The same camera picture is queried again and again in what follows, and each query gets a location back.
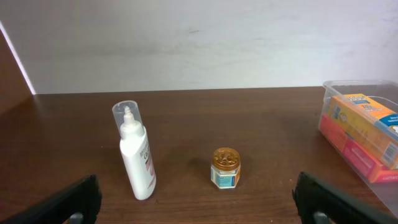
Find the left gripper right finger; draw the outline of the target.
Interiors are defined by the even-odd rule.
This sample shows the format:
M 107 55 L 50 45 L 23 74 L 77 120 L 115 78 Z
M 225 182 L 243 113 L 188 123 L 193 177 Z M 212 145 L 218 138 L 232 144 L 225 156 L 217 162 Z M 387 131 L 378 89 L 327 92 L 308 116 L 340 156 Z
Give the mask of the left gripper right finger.
M 397 218 L 372 208 L 307 172 L 299 173 L 292 196 L 303 224 L 397 224 Z

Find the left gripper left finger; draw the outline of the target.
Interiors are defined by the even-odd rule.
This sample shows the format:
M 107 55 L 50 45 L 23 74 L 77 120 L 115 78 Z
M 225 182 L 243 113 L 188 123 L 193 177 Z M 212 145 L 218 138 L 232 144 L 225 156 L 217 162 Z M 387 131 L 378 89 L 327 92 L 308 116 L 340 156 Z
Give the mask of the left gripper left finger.
M 97 220 L 101 200 L 98 178 L 89 175 L 1 223 L 92 224 Z

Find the orange medicine box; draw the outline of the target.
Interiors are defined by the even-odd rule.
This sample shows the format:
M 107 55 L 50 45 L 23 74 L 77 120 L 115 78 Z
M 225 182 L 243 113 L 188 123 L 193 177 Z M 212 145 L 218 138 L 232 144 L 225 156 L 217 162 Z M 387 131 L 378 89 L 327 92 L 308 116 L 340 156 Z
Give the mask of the orange medicine box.
M 326 114 L 321 115 L 321 133 L 339 150 L 356 170 L 370 183 L 397 182 L 397 170 L 388 169 L 364 147 L 349 137 L 341 127 Z

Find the yellow blue medicine box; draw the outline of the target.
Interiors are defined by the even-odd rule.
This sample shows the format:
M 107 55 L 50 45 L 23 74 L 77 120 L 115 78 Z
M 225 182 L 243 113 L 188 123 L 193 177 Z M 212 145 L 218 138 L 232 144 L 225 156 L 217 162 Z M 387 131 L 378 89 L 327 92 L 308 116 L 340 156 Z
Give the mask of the yellow blue medicine box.
M 328 116 L 390 169 L 397 169 L 397 113 L 362 94 L 332 96 Z

